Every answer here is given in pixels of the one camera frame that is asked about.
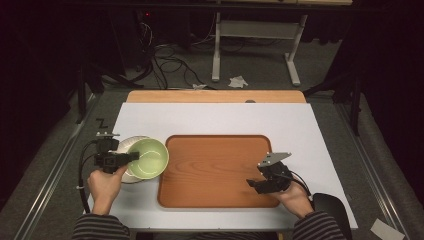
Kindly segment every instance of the dark background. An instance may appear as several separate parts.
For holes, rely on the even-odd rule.
[[[96,62],[120,73],[125,56],[110,12],[64,8],[54,1],[1,4],[2,207],[48,131],[69,110],[81,65]],[[423,202],[422,4],[370,0],[355,5],[389,7],[383,15],[311,15],[302,40],[319,38],[325,44],[344,38],[326,80],[347,71],[358,74],[387,145]],[[211,18],[212,14],[153,12],[146,21],[160,29],[161,38],[188,48],[190,32],[207,34]]]

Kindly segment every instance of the white stand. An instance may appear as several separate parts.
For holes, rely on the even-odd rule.
[[[221,21],[221,14],[216,14],[215,24],[215,51],[212,66],[212,81],[218,82],[220,78],[220,39],[227,37],[255,37],[271,39],[293,39],[293,48],[285,54],[287,68],[294,86],[300,86],[299,76],[293,59],[302,37],[307,15],[302,15],[299,23],[254,22],[254,21]]]

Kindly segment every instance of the wooden board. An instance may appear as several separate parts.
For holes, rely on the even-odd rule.
[[[306,103],[298,90],[134,90],[127,102],[133,103]]]
[[[176,135],[166,141],[169,164],[158,202],[168,208],[272,208],[246,179],[263,180],[257,164],[271,152],[261,135]]]

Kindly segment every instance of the gray carpet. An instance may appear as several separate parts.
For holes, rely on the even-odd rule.
[[[308,89],[321,82],[337,51],[338,44],[320,46],[317,42],[301,44],[295,63],[302,81],[300,88],[293,88],[288,79],[288,73],[282,64],[281,48],[289,47],[287,42],[280,42],[269,46],[248,46],[238,52],[223,52],[221,60],[221,81],[212,83],[210,72],[212,65],[211,49],[193,48],[190,52],[176,48],[176,56],[186,61],[198,74],[202,82],[216,89],[231,89],[228,87],[229,78],[243,76],[249,84],[245,89]],[[225,49],[237,49],[237,45],[225,45]],[[167,65],[168,70],[176,66]],[[194,75],[187,74],[184,80],[184,69],[166,74],[170,88],[186,88],[186,83],[196,83]],[[157,81],[150,75],[140,83],[149,88],[157,88]],[[92,111],[87,115],[84,125],[77,126],[77,107],[75,99],[71,102],[72,110],[50,132],[49,138],[41,147],[39,153],[31,163],[25,176],[16,188],[14,194],[0,214],[0,239],[13,239],[24,222],[32,204],[37,200],[38,193],[48,179],[51,170],[59,163],[66,163],[65,171],[57,184],[53,184],[54,191],[46,199],[45,209],[34,220],[33,228],[29,229],[28,239],[69,239],[72,234],[75,219],[81,215],[83,209],[75,186],[77,184],[77,161],[82,147],[94,139],[96,132],[112,131],[120,106],[125,102],[130,89],[117,86],[107,86],[103,95],[96,95],[90,102]],[[376,200],[376,190],[363,164],[363,154],[358,150],[358,139],[352,137],[346,126],[346,119],[341,113],[345,106],[334,105],[329,97],[331,93],[317,94],[308,98],[312,104],[319,127],[327,144],[330,156],[333,159],[341,183],[345,189],[353,213],[357,219],[359,229],[353,231],[354,239],[379,239],[370,228],[379,218],[387,221],[387,213],[382,209],[381,202]],[[420,239],[424,236],[418,226],[424,225],[422,207],[414,199],[414,195],[406,183],[403,175],[391,158],[385,147],[378,128],[373,125],[372,115],[363,103],[360,114],[359,138],[370,155],[371,161],[377,166],[378,176],[387,189],[395,209],[399,212],[403,226],[408,231],[410,239]],[[75,129],[81,128],[79,134]],[[75,144],[67,148],[67,158],[61,155],[70,136],[75,136]],[[84,176],[94,169],[86,167]],[[291,239],[290,232],[285,233],[285,239]]]

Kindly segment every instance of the wooden tray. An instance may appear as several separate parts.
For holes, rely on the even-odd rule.
[[[271,152],[261,135],[175,135],[158,201],[168,208],[272,208],[279,202],[257,194],[246,179],[263,180],[257,164]]]

